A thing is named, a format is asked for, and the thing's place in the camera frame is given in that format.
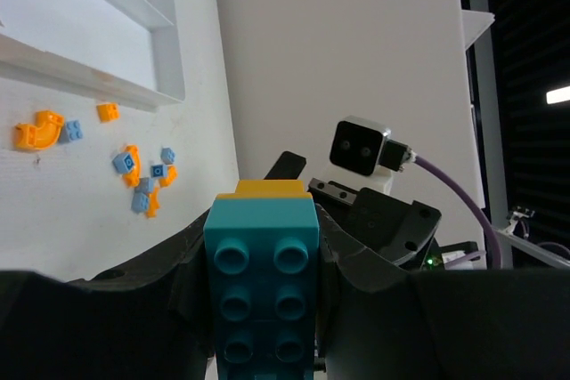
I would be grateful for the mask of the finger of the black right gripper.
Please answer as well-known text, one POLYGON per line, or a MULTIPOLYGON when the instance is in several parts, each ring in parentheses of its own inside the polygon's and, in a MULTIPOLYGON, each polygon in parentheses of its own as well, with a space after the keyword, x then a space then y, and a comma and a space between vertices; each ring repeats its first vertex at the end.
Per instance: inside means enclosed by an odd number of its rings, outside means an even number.
POLYGON ((296 180, 306 166, 306 158, 285 150, 265 176, 266 180, 296 180))

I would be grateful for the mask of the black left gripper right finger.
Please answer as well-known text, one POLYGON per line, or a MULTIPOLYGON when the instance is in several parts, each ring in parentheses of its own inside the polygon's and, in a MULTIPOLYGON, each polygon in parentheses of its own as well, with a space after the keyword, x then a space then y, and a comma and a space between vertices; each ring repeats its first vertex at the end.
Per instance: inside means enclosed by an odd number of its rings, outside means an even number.
POLYGON ((568 271, 405 271, 318 216, 329 378, 568 378, 568 271))

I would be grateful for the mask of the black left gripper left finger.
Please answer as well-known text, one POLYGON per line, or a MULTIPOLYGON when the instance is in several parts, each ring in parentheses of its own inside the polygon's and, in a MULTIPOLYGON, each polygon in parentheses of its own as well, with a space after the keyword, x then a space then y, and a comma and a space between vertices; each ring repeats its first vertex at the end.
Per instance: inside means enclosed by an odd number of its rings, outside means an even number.
POLYGON ((2 378, 204 378, 214 347, 204 224, 89 280, 3 271, 2 378))

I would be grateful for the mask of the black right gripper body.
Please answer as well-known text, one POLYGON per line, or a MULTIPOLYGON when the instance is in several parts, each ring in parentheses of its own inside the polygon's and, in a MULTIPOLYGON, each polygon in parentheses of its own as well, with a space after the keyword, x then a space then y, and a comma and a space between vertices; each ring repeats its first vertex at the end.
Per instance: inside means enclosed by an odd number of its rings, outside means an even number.
POLYGON ((344 232, 393 264, 405 270, 442 266, 436 241, 442 215, 432 206, 317 179, 310 181, 308 190, 344 232))

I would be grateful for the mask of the teal yellow lego block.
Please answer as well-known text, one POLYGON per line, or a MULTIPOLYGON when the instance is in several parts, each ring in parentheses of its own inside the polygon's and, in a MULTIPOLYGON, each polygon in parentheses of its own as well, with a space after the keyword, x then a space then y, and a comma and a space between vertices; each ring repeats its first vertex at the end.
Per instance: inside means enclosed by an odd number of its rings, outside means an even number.
POLYGON ((221 379, 311 379, 320 225, 300 180, 241 180, 203 229, 221 379))

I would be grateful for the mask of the small orange square lego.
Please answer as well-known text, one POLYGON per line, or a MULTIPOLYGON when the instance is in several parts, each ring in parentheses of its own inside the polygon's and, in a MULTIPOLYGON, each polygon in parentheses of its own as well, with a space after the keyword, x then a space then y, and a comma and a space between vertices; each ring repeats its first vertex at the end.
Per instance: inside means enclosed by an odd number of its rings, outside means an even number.
POLYGON ((117 103, 103 103, 96 106, 99 120, 102 123, 109 123, 120 118, 119 107, 117 103))

